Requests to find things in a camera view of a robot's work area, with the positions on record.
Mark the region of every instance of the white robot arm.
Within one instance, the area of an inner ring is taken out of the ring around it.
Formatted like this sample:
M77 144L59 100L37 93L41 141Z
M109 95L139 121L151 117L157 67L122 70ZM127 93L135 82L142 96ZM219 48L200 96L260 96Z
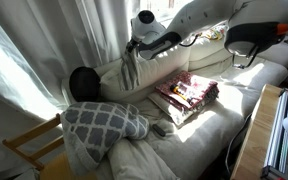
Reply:
M225 20L229 20L225 48L234 55L253 58L284 38L288 31L288 0L195 0L177 13L165 30L152 16L153 26L144 23L143 28L138 25L140 22L136 26L140 28L134 28L136 23L132 21L131 41L139 43L137 48L144 59L152 59L192 33L207 30Z

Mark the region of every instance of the dark round cushion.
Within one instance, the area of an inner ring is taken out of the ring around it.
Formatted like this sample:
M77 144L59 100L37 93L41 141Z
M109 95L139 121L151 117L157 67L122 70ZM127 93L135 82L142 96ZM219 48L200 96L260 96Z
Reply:
M78 67L70 76L69 87L77 102L94 102L100 92L100 77L93 68Z

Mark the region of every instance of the white sofa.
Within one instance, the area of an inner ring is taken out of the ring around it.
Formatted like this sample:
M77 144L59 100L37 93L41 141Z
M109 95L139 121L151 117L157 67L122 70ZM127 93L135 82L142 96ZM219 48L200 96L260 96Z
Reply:
M242 127L245 117L252 112L263 86L278 86L288 76L288 46L285 45L276 45L259 54L252 66L244 70L231 67L231 58L232 55L224 49L223 40L199 39L189 48L177 47L164 53L163 57L151 61L140 60L141 84L132 91L120 91L119 61L96 68L101 76L103 97L108 101L132 103L148 118L150 124L158 124L167 133L162 138L151 130L143 141L145 148L150 147L154 150L149 151L150 157L157 162L149 162L147 154L139 155L141 153L138 152L145 154L146 151L140 151L138 147L141 146L136 146L134 151L137 153L134 154L137 154L137 157L132 158L145 161L143 164L147 166L139 166L141 169L136 169L136 166L130 167L132 163L128 164L126 161L123 161L124 164L115 164L119 162L113 162L112 159L116 160L123 151L117 153L112 150L97 169L98 178L134 178L130 175L134 175L134 171L143 179L154 178L153 175L158 171L161 172L161 176L171 173L171 177L196 180ZM245 58L240 57L237 57L236 61L248 63ZM220 92L216 101L208 104L201 113L193 114L187 120L187 124L179 129L147 96L154 91L156 85L181 70L217 81ZM63 86L63 90L66 97L69 97L67 88ZM156 169L156 166L152 169L150 163L157 163L159 169Z

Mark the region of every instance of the chair backrest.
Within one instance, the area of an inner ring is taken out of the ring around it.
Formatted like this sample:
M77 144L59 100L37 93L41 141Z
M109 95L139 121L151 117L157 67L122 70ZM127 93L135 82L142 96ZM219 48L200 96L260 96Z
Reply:
M38 161L38 159L62 145L64 143L63 136L54 139L53 141L49 142L48 144L46 144L32 154L24 152L19 147L27 143L28 141L50 131L51 129L58 126L60 123L60 115L56 114L55 118L46 121L15 138L4 139L3 144L12 151L14 151L16 154L27 160L33 166L35 166L37 170L41 171L44 168L44 164Z

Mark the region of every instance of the sofa armrest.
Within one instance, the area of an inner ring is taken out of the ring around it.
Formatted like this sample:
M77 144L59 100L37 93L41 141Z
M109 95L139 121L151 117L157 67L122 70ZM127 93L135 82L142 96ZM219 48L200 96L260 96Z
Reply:
M288 45L277 44L268 50L259 53L258 57L280 64L288 68Z

